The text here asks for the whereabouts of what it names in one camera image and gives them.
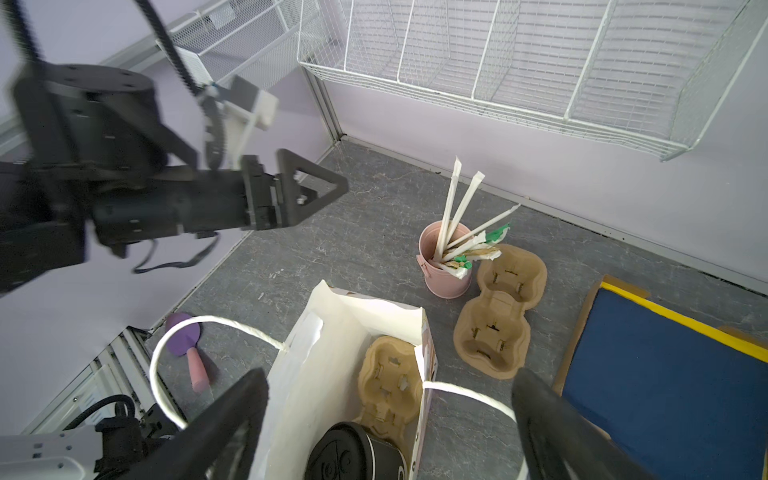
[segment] wire shelf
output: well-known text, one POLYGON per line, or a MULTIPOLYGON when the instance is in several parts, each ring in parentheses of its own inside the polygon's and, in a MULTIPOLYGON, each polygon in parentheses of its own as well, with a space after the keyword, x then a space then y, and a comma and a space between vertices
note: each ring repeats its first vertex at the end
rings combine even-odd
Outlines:
POLYGON ((195 12, 171 40, 198 84, 235 75, 269 89, 296 66, 300 0, 224 0, 195 12))
POLYGON ((301 0, 297 54, 324 80, 664 160, 700 141, 766 23, 765 0, 301 0))

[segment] white rope handle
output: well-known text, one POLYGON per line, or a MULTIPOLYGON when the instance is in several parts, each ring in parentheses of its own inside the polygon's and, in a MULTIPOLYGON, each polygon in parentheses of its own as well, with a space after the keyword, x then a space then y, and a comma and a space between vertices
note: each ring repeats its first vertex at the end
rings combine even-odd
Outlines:
MULTIPOLYGON (((507 407, 505 404, 499 402, 497 399, 493 399, 487 395, 478 393, 475 390, 466 389, 463 386, 453 385, 452 383, 432 382, 430 380, 425 380, 424 382, 422 382, 422 386, 425 389, 442 390, 443 392, 456 393, 458 395, 463 395, 463 396, 469 397, 470 399, 475 399, 479 402, 483 402, 484 404, 488 406, 492 406, 493 408, 504 413, 505 415, 507 415, 507 417, 514 420, 515 423, 518 422, 517 417, 515 417, 515 412, 512 409, 507 407)), ((518 473, 518 480, 525 480, 527 477, 528 477, 528 463, 525 461, 525 457, 523 457, 523 463, 522 465, 520 465, 520 472, 518 473)))
POLYGON ((219 316, 211 316, 211 315, 195 316, 190 319, 182 320, 181 322, 171 327, 171 329, 168 330, 165 333, 165 335, 162 336, 162 338, 160 338, 160 342, 157 343, 157 346, 154 348, 154 352, 152 352, 152 361, 149 364, 149 383, 150 383, 150 387, 152 388, 152 396, 154 396, 154 401, 157 402, 157 404, 160 406, 160 410, 163 411, 165 416, 168 417, 169 420, 171 420, 173 423, 175 423, 180 430, 184 430, 187 427, 187 423, 180 416, 176 415, 176 412, 174 412, 173 407, 168 405, 168 403, 165 401, 165 398, 160 394, 160 382, 157 377, 157 364, 160 362, 160 352, 163 351, 165 344, 168 343, 168 340, 170 340, 170 338, 173 336, 174 333, 183 329, 185 326, 192 325, 193 323, 205 323, 205 322, 220 323, 221 325, 231 326, 249 335, 255 336, 258 339, 262 339, 263 341, 269 343, 271 346, 275 347, 278 350, 282 351, 287 349, 287 346, 285 343, 278 342, 277 340, 275 340, 274 338, 272 338, 271 336, 267 335, 266 333, 262 332, 257 328, 253 328, 252 326, 248 326, 248 325, 243 325, 240 322, 235 322, 234 320, 221 318, 219 316))

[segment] marble-pattern floor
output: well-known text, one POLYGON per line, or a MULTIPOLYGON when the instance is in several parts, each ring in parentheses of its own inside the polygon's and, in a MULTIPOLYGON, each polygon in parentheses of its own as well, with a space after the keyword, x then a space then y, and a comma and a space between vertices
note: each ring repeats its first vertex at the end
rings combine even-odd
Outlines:
MULTIPOLYGON (((456 353, 455 321, 469 291, 443 300, 425 287, 416 265, 423 228, 439 220, 449 179, 346 142, 324 160, 342 172, 350 192, 298 227, 254 232, 181 306, 256 326, 283 340, 312 288, 325 279, 348 290, 423 306, 439 360, 437 380, 456 383, 509 404, 511 381, 469 367, 456 353)), ((459 185, 456 202, 465 185, 459 185)), ((474 227, 512 203, 479 191, 464 216, 474 227)), ((548 281, 538 306, 526 312, 531 345, 526 366, 546 382, 557 371, 584 297, 604 274, 651 292, 651 300, 713 326, 729 324, 768 339, 768 298, 622 242, 521 207, 506 243, 536 253, 548 281)), ((159 335, 147 346, 157 344, 159 335)), ((160 374, 188 418, 202 412, 248 369, 269 369, 275 350, 234 329, 206 324, 198 343, 211 389, 192 392, 187 360, 163 353, 160 374)), ((429 413, 419 479, 515 478, 522 460, 516 426, 474 400, 436 392, 429 413)))

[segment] pink bucket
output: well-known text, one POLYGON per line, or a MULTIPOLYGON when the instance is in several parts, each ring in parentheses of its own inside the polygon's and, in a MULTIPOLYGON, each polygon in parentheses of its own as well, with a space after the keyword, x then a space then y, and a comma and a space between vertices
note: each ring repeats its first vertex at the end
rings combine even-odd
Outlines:
MULTIPOLYGON (((440 298, 451 299, 459 297, 467 291, 470 282, 472 282, 472 275, 467 275, 459 280, 445 270, 432 266, 427 262, 427 259, 432 258, 432 255, 435 254, 441 223, 442 221, 434 222, 422 232, 422 235, 419 237, 419 255, 416 255, 416 261, 419 262, 419 266, 422 268, 422 272, 424 272, 424 282, 427 284, 429 291, 440 298)), ((451 237, 451 241, 467 233, 469 233, 469 228, 459 224, 453 233, 453 237, 451 237)))

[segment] white paper bag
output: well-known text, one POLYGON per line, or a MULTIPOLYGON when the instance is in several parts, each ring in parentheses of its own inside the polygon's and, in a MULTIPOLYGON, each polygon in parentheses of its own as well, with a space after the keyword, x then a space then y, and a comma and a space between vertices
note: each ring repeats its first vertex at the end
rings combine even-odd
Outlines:
MULTIPOLYGON (((338 422, 362 409, 357 376, 366 350, 382 335, 415 347, 422 380, 433 379, 437 359, 424 309, 335 289, 321 281, 293 326, 267 380, 270 401, 250 477, 301 480, 314 445, 338 422)), ((412 434, 408 478, 419 470, 432 390, 422 396, 412 434)))

